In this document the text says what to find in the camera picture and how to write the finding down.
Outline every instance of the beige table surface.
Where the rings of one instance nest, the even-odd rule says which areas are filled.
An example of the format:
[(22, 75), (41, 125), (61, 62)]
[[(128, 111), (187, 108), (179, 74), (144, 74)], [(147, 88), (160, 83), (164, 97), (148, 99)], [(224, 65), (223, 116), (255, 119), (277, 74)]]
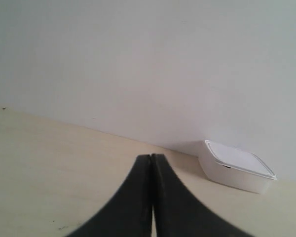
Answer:
[(0, 237), (65, 236), (108, 201), (138, 154), (150, 153), (164, 153), (199, 200), (234, 225), (296, 237), (295, 182), (252, 194), (207, 180), (196, 157), (10, 108), (0, 108)]

